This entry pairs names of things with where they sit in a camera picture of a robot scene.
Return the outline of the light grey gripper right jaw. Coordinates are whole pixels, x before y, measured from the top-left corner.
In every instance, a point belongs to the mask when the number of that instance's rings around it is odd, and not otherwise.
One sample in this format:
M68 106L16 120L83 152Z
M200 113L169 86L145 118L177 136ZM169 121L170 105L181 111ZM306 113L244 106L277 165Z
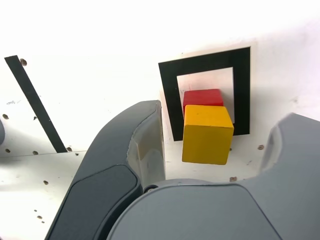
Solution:
M135 200L110 240L317 240L320 123L290 114L271 131L257 176L161 186Z

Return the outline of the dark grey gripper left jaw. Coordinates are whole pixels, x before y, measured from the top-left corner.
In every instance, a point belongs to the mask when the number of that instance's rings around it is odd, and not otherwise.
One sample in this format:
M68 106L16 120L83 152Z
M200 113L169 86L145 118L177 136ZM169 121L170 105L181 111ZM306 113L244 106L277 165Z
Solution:
M96 135L46 235L48 240L104 240L147 186L164 181L162 106L141 101Z

